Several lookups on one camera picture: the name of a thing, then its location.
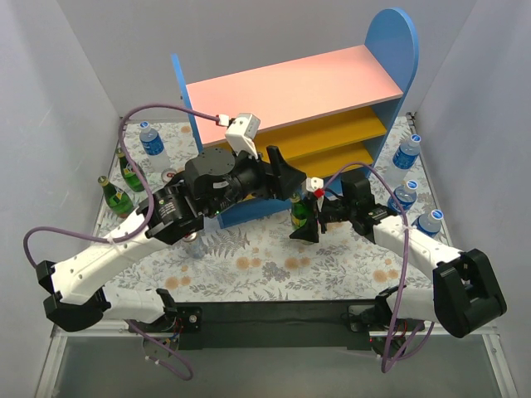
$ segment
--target green bottle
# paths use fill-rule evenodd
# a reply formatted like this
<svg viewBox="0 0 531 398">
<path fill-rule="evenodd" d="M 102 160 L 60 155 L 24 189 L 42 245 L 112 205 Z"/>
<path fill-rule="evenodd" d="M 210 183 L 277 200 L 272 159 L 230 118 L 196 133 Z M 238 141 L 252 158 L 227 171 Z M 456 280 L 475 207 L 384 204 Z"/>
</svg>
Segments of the green bottle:
<svg viewBox="0 0 531 398">
<path fill-rule="evenodd" d="M 294 193 L 291 198 L 291 225 L 294 230 L 298 230 L 306 224 L 308 219 L 308 209 L 302 202 L 298 192 Z"/>
<path fill-rule="evenodd" d="M 118 217 L 127 218 L 134 210 L 133 202 L 124 190 L 109 182 L 106 176 L 98 177 L 98 183 L 103 188 L 103 196 L 110 210 Z"/>
<path fill-rule="evenodd" d="M 142 182 L 140 182 L 139 176 L 134 173 L 133 168 L 125 157 L 125 153 L 122 152 L 122 149 L 120 147 L 117 147 L 116 155 L 118 156 L 119 160 L 119 171 L 122 173 L 122 177 L 124 178 L 127 186 L 135 192 L 143 191 L 144 186 L 142 185 Z M 142 168 L 138 164 L 137 167 L 145 178 L 146 176 L 144 174 L 144 170 L 142 170 Z"/>
</svg>

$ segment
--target wooden shelf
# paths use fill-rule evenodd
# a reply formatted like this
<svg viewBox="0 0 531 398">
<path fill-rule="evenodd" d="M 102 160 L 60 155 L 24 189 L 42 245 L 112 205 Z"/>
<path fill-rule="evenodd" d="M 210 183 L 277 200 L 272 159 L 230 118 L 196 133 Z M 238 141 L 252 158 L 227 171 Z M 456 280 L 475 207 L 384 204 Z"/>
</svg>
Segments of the wooden shelf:
<svg viewBox="0 0 531 398">
<path fill-rule="evenodd" d="M 255 145 L 265 158 L 266 147 L 276 145 L 284 159 L 291 161 L 379 137 L 385 135 L 386 131 L 373 110 L 365 107 L 259 134 L 255 138 Z M 218 145 L 230 150 L 228 143 Z"/>
<path fill-rule="evenodd" d="M 305 172 L 308 177 L 324 178 L 336 173 L 349 162 L 371 164 L 373 158 L 362 143 L 351 143 L 341 148 L 296 159 L 290 162 L 290 165 Z"/>
<path fill-rule="evenodd" d="M 366 46 L 309 56 L 187 85 L 194 109 L 207 114 L 252 112 L 259 133 L 367 107 L 402 91 Z M 197 118 L 203 145 L 219 143 L 225 128 Z"/>
</svg>

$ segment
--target floral pattern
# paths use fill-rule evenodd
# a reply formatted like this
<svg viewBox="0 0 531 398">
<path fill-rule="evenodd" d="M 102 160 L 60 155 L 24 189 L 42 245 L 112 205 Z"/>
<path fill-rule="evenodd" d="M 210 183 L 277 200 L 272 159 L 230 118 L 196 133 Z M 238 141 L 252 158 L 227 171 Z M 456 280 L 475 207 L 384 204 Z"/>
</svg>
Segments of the floral pattern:
<svg viewBox="0 0 531 398">
<path fill-rule="evenodd" d="M 173 166 L 179 169 L 197 155 L 189 124 L 155 123 L 165 142 Z M 126 143 L 156 190 L 163 186 L 138 139 L 139 126 L 127 128 Z M 385 172 L 394 149 L 410 134 L 406 118 L 398 118 L 389 134 L 376 169 Z M 408 212 L 414 221 L 422 212 L 435 208 L 433 196 L 420 160 L 407 175 L 419 183 L 418 199 Z M 127 189 L 116 162 L 110 179 L 125 189 L 138 203 L 145 193 Z M 377 201 L 387 202 L 382 184 L 371 176 Z M 120 220 L 108 209 L 101 212 L 99 235 L 115 228 Z M 195 260 L 178 242 L 159 251 L 117 275 L 110 284 L 130 289 L 168 289 L 177 301 L 255 301 L 305 299 L 370 299 L 397 283 L 402 259 L 356 234 L 349 223 L 330 226 L 320 242 L 305 245 L 290 240 L 290 214 L 276 213 L 239 226 L 220 229 L 216 220 L 205 223 L 201 239 L 205 256 Z M 445 232 L 438 239 L 446 243 Z M 426 287 L 429 280 L 408 267 L 410 288 Z"/>
</svg>

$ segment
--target water bottle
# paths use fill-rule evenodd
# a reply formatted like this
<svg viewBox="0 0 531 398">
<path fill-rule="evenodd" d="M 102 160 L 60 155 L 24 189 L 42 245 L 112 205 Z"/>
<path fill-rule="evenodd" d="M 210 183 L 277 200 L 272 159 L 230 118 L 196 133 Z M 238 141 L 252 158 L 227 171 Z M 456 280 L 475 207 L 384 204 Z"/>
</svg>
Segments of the water bottle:
<svg viewBox="0 0 531 398">
<path fill-rule="evenodd" d="M 417 182 L 409 180 L 408 182 L 406 182 L 405 185 L 401 185 L 400 187 L 395 189 L 395 197 L 397 197 L 404 211 L 408 211 L 409 209 L 411 209 L 413 203 L 415 203 L 415 201 L 417 200 L 417 188 Z M 389 200 L 387 201 L 387 207 L 393 209 L 397 213 L 400 213 L 400 210 L 398 210 L 397 203 L 395 203 L 392 197 L 389 197 Z"/>
<path fill-rule="evenodd" d="M 420 142 L 421 136 L 413 134 L 398 147 L 384 176 L 385 182 L 391 187 L 402 184 L 404 177 L 409 172 L 409 169 L 412 168 L 421 152 Z"/>
<path fill-rule="evenodd" d="M 162 172 L 170 167 L 169 156 L 164 149 L 163 140 L 158 131 L 153 129 L 148 122 L 140 124 L 140 142 L 148 154 L 149 162 L 155 172 Z"/>
<path fill-rule="evenodd" d="M 440 210 L 433 210 L 429 213 L 424 213 L 423 215 L 419 216 L 414 222 L 413 225 L 417 227 L 417 229 L 430 236 L 431 238 L 434 238 L 435 235 L 439 233 L 442 226 L 442 211 Z"/>
</svg>

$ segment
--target gray floor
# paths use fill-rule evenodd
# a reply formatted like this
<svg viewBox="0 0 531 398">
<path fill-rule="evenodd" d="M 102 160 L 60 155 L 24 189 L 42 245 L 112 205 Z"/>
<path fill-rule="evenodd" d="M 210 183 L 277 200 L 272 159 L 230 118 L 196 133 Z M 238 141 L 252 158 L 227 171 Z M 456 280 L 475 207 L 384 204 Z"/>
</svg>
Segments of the gray floor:
<svg viewBox="0 0 531 398">
<path fill-rule="evenodd" d="M 390 373 L 342 348 L 183 352 L 196 378 L 180 381 L 144 360 L 136 337 L 69 337 L 57 397 L 498 397 L 481 336 L 434 336 Z"/>
</svg>

